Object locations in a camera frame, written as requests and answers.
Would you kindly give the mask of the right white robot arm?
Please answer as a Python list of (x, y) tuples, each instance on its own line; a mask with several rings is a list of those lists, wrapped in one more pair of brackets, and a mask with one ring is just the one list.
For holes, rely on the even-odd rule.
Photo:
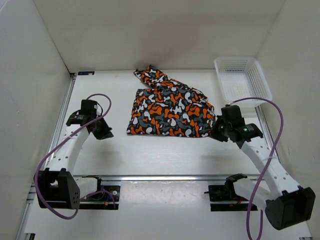
[(237, 105), (221, 109), (212, 131), (214, 140), (232, 141), (249, 157), (265, 181), (268, 189), (253, 183), (248, 176), (237, 173), (226, 178), (218, 187), (209, 187), (208, 194), (215, 201), (251, 201), (261, 209), (276, 230), (282, 230), (311, 218), (315, 192), (302, 187), (285, 170), (265, 142), (256, 124), (246, 124)]

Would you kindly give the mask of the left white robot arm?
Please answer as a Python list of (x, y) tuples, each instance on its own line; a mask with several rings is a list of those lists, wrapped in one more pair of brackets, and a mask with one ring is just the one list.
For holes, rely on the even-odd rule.
[(103, 118), (102, 107), (83, 99), (80, 109), (66, 121), (66, 133), (53, 158), (35, 174), (36, 192), (41, 208), (61, 207), (75, 210), (82, 199), (100, 200), (105, 194), (99, 176), (74, 177), (74, 167), (83, 144), (93, 135), (96, 140), (112, 138), (112, 128)]

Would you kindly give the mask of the orange camouflage patterned shorts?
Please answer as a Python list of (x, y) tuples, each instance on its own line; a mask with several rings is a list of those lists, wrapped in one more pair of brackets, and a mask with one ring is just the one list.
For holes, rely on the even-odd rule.
[(200, 90), (149, 65), (133, 73), (148, 88), (138, 89), (128, 135), (209, 137), (216, 123), (214, 106)]

